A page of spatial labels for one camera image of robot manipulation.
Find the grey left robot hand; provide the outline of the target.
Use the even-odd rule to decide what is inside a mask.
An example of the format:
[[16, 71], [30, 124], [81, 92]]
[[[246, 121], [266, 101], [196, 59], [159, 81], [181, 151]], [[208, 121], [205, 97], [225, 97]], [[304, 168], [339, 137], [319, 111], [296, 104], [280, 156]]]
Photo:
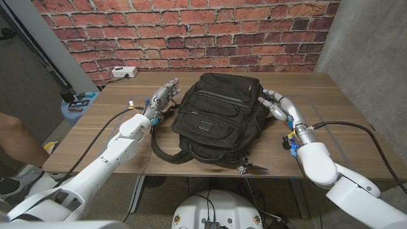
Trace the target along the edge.
[[166, 108], [173, 96], [181, 91], [179, 89], [178, 83], [179, 79], [175, 78], [159, 88], [153, 94], [151, 100], [145, 108], [145, 111], [143, 112], [143, 115], [151, 120], [159, 112]]

